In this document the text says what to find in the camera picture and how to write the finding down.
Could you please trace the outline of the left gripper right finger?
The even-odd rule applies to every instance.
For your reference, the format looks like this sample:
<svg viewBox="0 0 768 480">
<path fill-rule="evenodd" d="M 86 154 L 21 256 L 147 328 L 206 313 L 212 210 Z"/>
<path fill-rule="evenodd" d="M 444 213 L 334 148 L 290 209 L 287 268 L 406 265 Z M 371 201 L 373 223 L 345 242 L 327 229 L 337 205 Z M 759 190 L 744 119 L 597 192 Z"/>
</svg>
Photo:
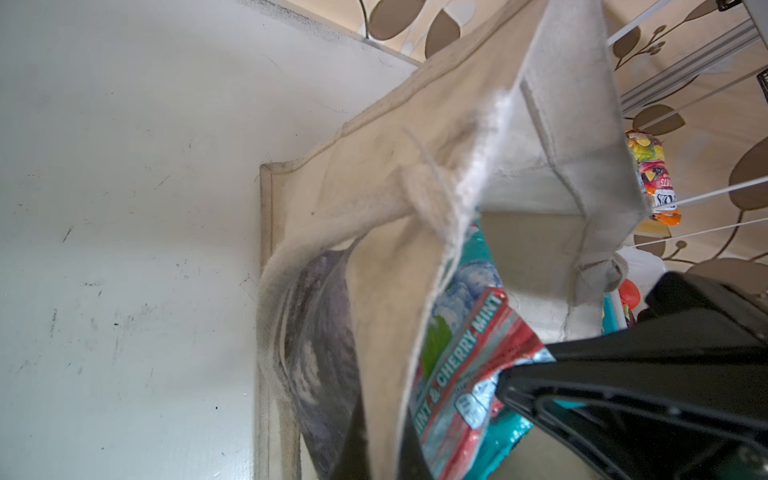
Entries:
<svg viewBox="0 0 768 480">
<path fill-rule="evenodd" d="M 398 464 L 398 480 L 432 480 L 433 477 L 423 455 L 419 436 L 412 419 L 403 427 L 403 438 Z"/>
</svg>

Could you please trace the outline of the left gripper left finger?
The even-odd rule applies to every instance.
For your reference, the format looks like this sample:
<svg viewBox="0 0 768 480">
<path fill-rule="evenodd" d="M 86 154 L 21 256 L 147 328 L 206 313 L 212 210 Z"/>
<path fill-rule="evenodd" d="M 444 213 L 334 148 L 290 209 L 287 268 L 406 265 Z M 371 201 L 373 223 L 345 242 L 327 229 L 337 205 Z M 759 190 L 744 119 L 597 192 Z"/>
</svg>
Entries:
<svg viewBox="0 0 768 480">
<path fill-rule="evenodd" d="M 330 478 L 332 480 L 368 480 L 368 437 L 363 401 L 358 399 L 349 423 L 343 448 Z"/>
</svg>

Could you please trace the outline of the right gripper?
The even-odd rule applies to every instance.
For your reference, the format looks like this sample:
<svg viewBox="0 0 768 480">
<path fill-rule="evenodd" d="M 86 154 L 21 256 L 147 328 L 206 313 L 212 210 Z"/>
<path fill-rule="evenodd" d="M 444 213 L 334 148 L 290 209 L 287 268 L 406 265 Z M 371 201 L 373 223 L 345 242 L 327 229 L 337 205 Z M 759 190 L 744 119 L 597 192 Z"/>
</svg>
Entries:
<svg viewBox="0 0 768 480">
<path fill-rule="evenodd" d="M 669 272 L 625 330 L 504 370 L 502 404 L 603 479 L 767 475 L 767 305 Z"/>
</svg>

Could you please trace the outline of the pink teal snack bag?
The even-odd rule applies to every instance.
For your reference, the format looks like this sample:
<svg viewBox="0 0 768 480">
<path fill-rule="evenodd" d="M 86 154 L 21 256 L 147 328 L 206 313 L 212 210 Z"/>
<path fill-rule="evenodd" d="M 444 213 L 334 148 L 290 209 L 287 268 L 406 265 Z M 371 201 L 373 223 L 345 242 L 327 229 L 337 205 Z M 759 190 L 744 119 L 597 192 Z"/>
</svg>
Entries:
<svg viewBox="0 0 768 480">
<path fill-rule="evenodd" d="M 553 359 L 510 305 L 483 232 L 471 224 L 431 308 L 410 399 L 431 476 L 461 479 L 470 471 L 500 405 L 503 370 Z"/>
</svg>

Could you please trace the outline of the white canvas grocery bag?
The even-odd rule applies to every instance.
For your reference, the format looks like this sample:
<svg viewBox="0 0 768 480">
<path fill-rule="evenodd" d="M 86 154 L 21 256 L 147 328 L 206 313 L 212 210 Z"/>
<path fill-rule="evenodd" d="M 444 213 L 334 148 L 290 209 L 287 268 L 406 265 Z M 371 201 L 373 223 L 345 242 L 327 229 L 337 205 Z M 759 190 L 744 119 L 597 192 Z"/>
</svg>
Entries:
<svg viewBox="0 0 768 480">
<path fill-rule="evenodd" d="M 397 479 L 431 308 L 477 224 L 543 345 L 598 336 L 648 215 L 598 1 L 511 1 L 304 159 L 262 173 L 256 477 L 331 479 L 358 399 Z M 470 471 L 530 423 L 500 405 Z"/>
</svg>

